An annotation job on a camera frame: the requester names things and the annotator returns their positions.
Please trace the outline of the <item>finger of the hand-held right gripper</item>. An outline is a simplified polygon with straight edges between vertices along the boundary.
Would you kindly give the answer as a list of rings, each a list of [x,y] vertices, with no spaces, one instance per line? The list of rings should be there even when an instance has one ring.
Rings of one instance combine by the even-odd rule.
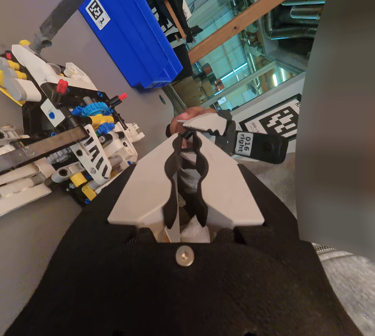
[[[223,136],[228,124],[227,119],[218,113],[206,113],[187,121],[179,120],[178,122],[183,123],[183,127],[188,131],[207,133],[215,137]]]

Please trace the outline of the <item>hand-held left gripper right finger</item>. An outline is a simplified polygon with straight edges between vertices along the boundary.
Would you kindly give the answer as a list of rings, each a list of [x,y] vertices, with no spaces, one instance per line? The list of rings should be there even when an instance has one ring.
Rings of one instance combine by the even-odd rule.
[[[234,159],[200,132],[193,134],[200,174],[196,217],[201,226],[238,227],[264,223],[264,217]]]

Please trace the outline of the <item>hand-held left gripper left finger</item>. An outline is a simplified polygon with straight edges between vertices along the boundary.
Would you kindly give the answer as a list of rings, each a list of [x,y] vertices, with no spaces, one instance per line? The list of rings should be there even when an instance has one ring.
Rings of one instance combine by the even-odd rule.
[[[138,228],[172,228],[179,210],[177,171],[180,153],[181,135],[175,133],[140,159],[108,222]]]

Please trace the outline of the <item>zebra striped lego plane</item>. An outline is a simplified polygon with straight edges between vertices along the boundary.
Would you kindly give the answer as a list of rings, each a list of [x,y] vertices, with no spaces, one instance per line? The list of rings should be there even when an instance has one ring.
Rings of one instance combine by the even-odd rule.
[[[126,93],[110,98],[78,66],[47,62],[42,49],[84,0],[61,0],[33,42],[20,41],[1,54],[1,92],[22,107],[23,134],[0,129],[1,155],[81,126],[87,139],[33,163],[1,174],[1,217],[64,188],[80,205],[89,204],[127,167],[136,164],[134,143],[144,138],[136,123],[116,111]]]

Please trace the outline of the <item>black lego beam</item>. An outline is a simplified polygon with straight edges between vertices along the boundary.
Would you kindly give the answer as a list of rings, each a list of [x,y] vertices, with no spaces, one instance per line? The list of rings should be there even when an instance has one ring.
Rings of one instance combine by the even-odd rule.
[[[61,149],[72,146],[89,137],[85,128],[78,126],[53,137],[16,148],[0,156],[0,174],[5,174],[33,163]]]

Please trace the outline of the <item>person's right hand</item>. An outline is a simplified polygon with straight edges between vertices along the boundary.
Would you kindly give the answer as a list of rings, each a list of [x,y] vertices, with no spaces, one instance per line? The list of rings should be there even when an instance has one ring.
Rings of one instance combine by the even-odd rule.
[[[178,122],[179,120],[187,121],[206,113],[217,113],[217,111],[211,108],[205,109],[200,106],[188,108],[183,113],[181,113],[178,116],[175,116],[172,119],[171,123],[166,127],[166,137],[169,138],[171,135],[175,133],[180,133],[184,135],[187,132],[187,129],[183,127],[183,123]]]

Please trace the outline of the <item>framed black white marker board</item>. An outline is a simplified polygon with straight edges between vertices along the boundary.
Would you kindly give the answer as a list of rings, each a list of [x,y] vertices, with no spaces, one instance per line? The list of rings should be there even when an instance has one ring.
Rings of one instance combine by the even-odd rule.
[[[296,94],[239,122],[242,131],[277,135],[288,141],[297,137],[302,95]]]

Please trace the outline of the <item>wooden beam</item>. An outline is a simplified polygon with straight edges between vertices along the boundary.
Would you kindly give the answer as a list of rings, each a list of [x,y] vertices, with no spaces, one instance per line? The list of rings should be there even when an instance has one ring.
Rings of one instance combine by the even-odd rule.
[[[190,64],[218,48],[285,0],[258,0],[188,51]]]

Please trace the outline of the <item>blue plastic bin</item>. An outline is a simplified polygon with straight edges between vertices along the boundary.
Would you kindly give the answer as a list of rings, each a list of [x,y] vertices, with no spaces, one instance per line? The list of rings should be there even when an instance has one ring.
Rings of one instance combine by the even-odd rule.
[[[163,87],[182,71],[146,0],[84,0],[79,10],[131,87]]]

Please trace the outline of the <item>person's grey sweater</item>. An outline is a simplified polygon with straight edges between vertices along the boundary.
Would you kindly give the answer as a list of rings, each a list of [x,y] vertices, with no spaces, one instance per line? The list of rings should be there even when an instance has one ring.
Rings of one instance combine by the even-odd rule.
[[[343,250],[313,244],[345,311],[365,336],[375,335],[375,264]]]

